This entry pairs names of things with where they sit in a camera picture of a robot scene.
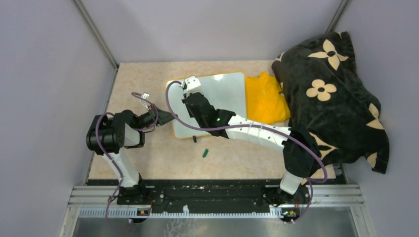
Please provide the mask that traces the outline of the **yellow-framed whiteboard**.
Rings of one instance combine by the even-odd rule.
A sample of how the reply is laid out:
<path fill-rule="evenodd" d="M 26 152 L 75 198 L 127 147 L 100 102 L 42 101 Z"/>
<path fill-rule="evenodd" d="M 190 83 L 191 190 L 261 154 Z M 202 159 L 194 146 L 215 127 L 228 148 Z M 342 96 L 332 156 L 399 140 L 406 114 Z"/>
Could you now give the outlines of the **yellow-framed whiteboard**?
<path fill-rule="evenodd" d="M 203 76 L 197 79 L 201 83 L 204 96 L 215 109 L 225 109 L 247 117 L 245 75 L 242 72 Z M 185 123 L 198 127 L 196 120 L 189 116 L 182 99 L 183 89 L 179 84 L 172 85 L 168 91 L 172 110 Z"/>

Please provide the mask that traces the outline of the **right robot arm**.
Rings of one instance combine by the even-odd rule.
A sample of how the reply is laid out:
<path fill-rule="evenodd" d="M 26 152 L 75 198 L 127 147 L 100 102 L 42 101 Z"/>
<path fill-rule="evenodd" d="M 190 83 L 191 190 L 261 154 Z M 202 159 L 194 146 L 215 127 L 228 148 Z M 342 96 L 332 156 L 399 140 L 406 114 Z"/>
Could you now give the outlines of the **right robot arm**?
<path fill-rule="evenodd" d="M 292 203 L 303 179 L 311 176 L 315 159 L 320 157 L 316 140 L 302 125 L 273 126 L 244 118 L 233 111 L 215 109 L 201 93 L 192 93 L 182 100 L 189 116 L 200 130 L 212 136 L 248 141 L 283 155 L 286 172 L 278 197 Z"/>

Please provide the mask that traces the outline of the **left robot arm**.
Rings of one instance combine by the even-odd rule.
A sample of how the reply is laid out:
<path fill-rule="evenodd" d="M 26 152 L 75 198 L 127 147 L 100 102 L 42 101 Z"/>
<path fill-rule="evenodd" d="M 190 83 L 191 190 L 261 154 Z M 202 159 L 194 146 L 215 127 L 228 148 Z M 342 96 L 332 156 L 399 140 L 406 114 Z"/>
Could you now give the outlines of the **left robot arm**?
<path fill-rule="evenodd" d="M 86 135 L 86 145 L 111 166 L 119 181 L 118 199 L 122 202 L 129 202 L 130 198 L 136 204 L 143 204 L 148 198 L 142 177 L 130 162 L 126 150 L 142 148 L 147 130 L 173 119 L 171 113 L 153 105 L 140 116 L 124 110 L 94 117 Z"/>

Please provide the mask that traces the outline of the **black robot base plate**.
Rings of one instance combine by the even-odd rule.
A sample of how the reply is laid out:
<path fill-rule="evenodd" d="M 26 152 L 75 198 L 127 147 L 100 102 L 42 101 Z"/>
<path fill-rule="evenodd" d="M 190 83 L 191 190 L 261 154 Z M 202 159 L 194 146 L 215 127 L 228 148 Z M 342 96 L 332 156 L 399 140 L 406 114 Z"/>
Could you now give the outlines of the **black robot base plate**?
<path fill-rule="evenodd" d="M 282 192 L 279 179 L 245 180 L 143 180 L 147 196 L 143 200 L 118 199 L 118 188 L 108 197 L 118 205 L 143 204 L 142 216 L 180 214 L 204 217 L 239 217 L 274 212 L 285 222 L 298 219 L 302 208 L 311 203 L 311 193 L 300 186 L 294 195 Z"/>

